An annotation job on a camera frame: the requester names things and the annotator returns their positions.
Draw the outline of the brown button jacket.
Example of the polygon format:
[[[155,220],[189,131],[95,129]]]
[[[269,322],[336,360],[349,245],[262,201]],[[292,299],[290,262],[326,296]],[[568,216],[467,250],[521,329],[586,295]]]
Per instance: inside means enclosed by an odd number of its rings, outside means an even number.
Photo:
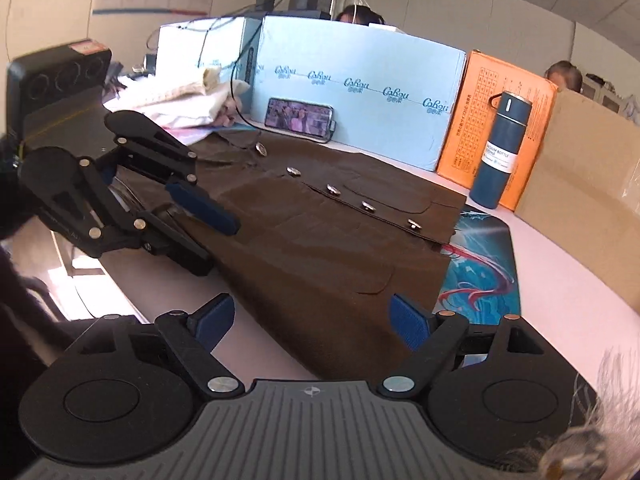
[[[254,319],[322,379],[376,382],[407,357],[395,295],[434,307],[462,194],[380,160],[257,130],[195,145],[198,183],[239,219],[227,236],[180,226]]]

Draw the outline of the white folded garment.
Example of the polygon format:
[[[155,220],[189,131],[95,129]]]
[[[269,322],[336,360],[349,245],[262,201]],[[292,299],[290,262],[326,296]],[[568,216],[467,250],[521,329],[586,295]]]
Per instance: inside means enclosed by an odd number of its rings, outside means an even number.
[[[217,84],[207,92],[189,92],[172,99],[160,98],[147,84],[137,84],[119,92],[104,106],[110,112],[132,110],[165,129],[230,127],[242,112],[241,96],[250,90],[244,81]]]

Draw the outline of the cream knitted folded sweater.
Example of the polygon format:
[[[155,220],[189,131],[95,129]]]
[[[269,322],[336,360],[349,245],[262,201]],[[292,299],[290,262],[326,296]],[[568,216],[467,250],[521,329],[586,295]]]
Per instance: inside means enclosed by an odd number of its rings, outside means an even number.
[[[207,96],[219,84],[220,72],[220,66],[212,66],[165,74],[163,77],[146,76],[120,90],[118,99],[134,110],[185,96]]]

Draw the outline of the small light blue box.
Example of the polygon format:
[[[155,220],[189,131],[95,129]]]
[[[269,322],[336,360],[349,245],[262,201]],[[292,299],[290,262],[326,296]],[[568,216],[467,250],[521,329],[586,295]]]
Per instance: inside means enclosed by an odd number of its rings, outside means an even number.
[[[233,64],[259,21],[254,18],[204,18],[163,25],[158,33],[155,76],[195,75],[198,70],[219,68],[228,81]]]

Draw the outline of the smartphone playing video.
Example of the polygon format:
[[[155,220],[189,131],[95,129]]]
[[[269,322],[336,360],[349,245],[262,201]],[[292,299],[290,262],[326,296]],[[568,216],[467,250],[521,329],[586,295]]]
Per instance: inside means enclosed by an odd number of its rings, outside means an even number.
[[[265,126],[328,142],[335,131],[334,110],[330,106],[271,98],[265,114]]]

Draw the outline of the dark blue thermos bottle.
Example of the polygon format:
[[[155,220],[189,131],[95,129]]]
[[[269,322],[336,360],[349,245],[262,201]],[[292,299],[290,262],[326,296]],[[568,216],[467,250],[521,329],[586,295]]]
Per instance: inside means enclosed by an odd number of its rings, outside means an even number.
[[[488,140],[470,191],[470,199],[482,207],[498,207],[515,167],[533,104],[509,91],[489,99],[495,111]]]

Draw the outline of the brown cardboard box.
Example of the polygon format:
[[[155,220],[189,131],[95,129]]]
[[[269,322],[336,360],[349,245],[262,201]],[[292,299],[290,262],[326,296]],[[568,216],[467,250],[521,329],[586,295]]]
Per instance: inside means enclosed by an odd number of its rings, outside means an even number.
[[[556,95],[515,214],[639,309],[639,127]]]

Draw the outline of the black charger on large box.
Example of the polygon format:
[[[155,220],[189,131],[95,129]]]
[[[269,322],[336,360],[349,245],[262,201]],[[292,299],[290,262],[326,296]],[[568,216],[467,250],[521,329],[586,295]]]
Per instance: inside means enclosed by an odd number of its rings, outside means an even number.
[[[318,4],[319,0],[293,0],[292,6],[296,11],[315,11]]]

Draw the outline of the large light blue box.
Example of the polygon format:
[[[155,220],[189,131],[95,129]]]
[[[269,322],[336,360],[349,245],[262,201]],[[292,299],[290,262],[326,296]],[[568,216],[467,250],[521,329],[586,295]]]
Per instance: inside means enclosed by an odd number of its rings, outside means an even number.
[[[427,171],[436,168],[466,54],[381,27],[268,16],[250,117],[271,98],[330,106],[333,140]]]

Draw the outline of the person behind boxes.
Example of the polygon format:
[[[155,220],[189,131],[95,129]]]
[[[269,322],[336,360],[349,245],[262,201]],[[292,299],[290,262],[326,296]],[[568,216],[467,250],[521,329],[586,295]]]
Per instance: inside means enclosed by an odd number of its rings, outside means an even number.
[[[338,14],[335,19],[338,22],[352,23],[364,26],[369,26],[371,24],[385,24],[382,15],[375,13],[368,6],[356,6],[356,4],[345,6],[343,11]]]

